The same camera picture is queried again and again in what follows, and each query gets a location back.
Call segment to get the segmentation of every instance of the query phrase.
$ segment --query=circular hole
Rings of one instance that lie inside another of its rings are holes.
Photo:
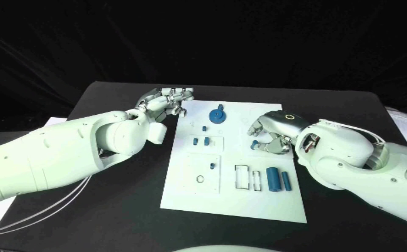
[[[197,176],[197,183],[203,183],[204,177],[201,175]]]

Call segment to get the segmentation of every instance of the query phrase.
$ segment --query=table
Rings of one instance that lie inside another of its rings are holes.
[[[95,82],[69,120],[128,110],[147,91],[165,86]],[[197,100],[280,103],[283,110],[309,122],[318,118],[342,122],[406,145],[380,99],[370,92],[193,87]],[[308,224],[161,209],[177,118],[168,117],[164,123],[168,131],[163,145],[148,142],[135,157],[98,173],[76,200],[46,221],[0,235],[1,248],[26,252],[168,252],[234,244],[282,251],[406,251],[407,222],[370,206],[351,192],[325,188],[298,163]],[[0,138],[0,142],[10,139],[3,135]],[[19,196],[1,224],[42,210],[73,187]]]

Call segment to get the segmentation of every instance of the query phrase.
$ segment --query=white cable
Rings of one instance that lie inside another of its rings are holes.
[[[45,213],[49,209],[52,209],[52,208],[53,208],[58,204],[60,204],[60,202],[63,202],[63,201],[66,200],[66,198],[78,191],[78,189],[81,188],[81,186],[82,186],[83,183],[85,183],[85,185],[83,185],[82,189],[85,188],[89,179],[91,179],[91,176],[86,177],[86,178],[82,180],[79,186],[76,186],[76,188],[72,190],[72,192],[71,192],[52,206],[49,206],[46,209],[43,209],[43,210],[42,210],[40,212],[37,212],[35,215],[29,216],[27,218],[23,218],[23,220],[20,220],[20,221],[17,221],[17,222],[14,222],[14,223],[6,225],[4,227],[0,227],[0,230],[4,230],[4,229],[7,229],[7,228],[13,227],[16,224],[23,223],[24,221],[27,221],[29,219],[35,218],[37,215],[40,215],[42,213]]]
[[[364,130],[362,128],[354,127],[354,126],[347,125],[347,124],[341,124],[335,121],[328,121],[325,119],[321,119],[319,121],[325,121],[325,122],[329,122],[331,124],[341,125],[341,127],[348,127],[348,128],[352,128],[354,130],[364,131],[367,134],[370,134],[375,138],[377,142],[385,142],[384,139],[375,133],[370,132],[368,130]]]
[[[79,192],[76,193],[76,195],[75,195],[75,196],[72,197],[72,199],[69,200],[69,202],[68,202],[50,215],[48,215],[45,218],[39,219],[39,220],[35,221],[33,223],[27,224],[26,226],[19,227],[19,228],[16,228],[14,230],[4,231],[4,232],[0,233],[0,234],[10,233],[10,232],[13,232],[13,231],[16,231],[16,230],[20,230],[22,228],[26,228],[26,227],[32,226],[33,224],[36,224],[36,223],[39,223],[40,221],[46,220],[52,215],[55,215],[55,214],[69,205],[69,203],[75,200],[76,196],[79,195],[79,193],[82,192],[82,190],[83,190],[85,187],[86,187],[86,184],[88,184],[88,182],[89,182],[89,179],[91,179],[91,176],[85,178],[85,180],[86,180],[85,185],[83,185],[83,187],[81,188],[81,190],[79,190]]]

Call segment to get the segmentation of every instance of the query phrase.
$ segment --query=black curtain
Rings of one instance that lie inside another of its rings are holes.
[[[407,109],[404,0],[0,4],[1,96],[52,114],[94,81],[364,90]]]

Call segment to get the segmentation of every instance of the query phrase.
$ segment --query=robotic arm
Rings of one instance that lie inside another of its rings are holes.
[[[186,116],[180,101],[193,88],[151,90],[135,108],[42,127],[0,146],[0,201],[65,186],[125,161],[145,141],[161,144],[167,114]]]
[[[299,164],[324,186],[350,190],[373,206],[407,220],[407,147],[328,120],[311,125],[283,111],[262,115],[247,134],[256,137],[262,130],[273,140],[269,143],[255,140],[253,150],[285,154],[293,145]],[[377,142],[371,143],[355,130]]]

